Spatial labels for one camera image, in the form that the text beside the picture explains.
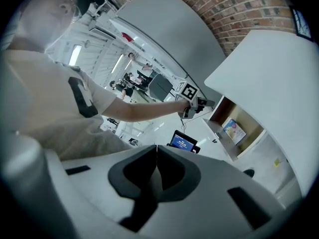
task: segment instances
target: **shelf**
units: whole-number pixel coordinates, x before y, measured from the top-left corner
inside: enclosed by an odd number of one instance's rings
[[[235,145],[221,126],[231,117],[245,131],[246,136]],[[265,135],[266,131],[249,114],[235,103],[223,97],[213,111],[211,118],[203,119],[204,123],[223,145],[229,157],[235,161],[252,149]]]

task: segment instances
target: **blue screen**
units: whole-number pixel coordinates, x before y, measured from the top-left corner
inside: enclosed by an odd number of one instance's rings
[[[186,141],[184,138],[178,136],[177,134],[174,136],[172,142],[175,147],[183,150],[191,151],[193,149],[194,144],[189,141]]]

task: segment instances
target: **black monitor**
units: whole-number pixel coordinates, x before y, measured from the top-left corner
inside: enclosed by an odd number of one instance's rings
[[[170,146],[183,149],[187,151],[193,151],[197,141],[182,132],[175,130],[174,135],[170,141]]]

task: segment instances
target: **yellow sticker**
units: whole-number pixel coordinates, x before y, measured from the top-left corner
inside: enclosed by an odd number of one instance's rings
[[[280,160],[277,158],[276,160],[275,160],[275,167],[278,167],[278,166],[280,166]]]

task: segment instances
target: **picture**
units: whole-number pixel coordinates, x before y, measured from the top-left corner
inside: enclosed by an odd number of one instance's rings
[[[297,36],[303,37],[309,41],[312,41],[313,38],[310,33],[310,29],[308,23],[306,22],[302,13],[296,10],[294,7],[291,6],[291,10],[294,17],[294,22],[296,26]]]

